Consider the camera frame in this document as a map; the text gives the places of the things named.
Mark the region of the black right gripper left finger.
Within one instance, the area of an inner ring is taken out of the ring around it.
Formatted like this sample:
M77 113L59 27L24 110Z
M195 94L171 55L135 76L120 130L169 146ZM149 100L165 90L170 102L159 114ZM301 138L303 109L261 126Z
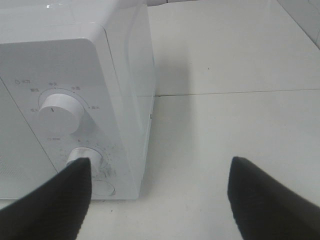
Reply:
M81 157L0 211L2 240L75 240L92 197L91 162Z

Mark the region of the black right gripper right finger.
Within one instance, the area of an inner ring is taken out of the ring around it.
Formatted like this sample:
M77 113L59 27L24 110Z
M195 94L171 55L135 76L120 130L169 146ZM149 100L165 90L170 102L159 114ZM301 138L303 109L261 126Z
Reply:
M227 197L244 240L318 240L320 208L246 158L232 158Z

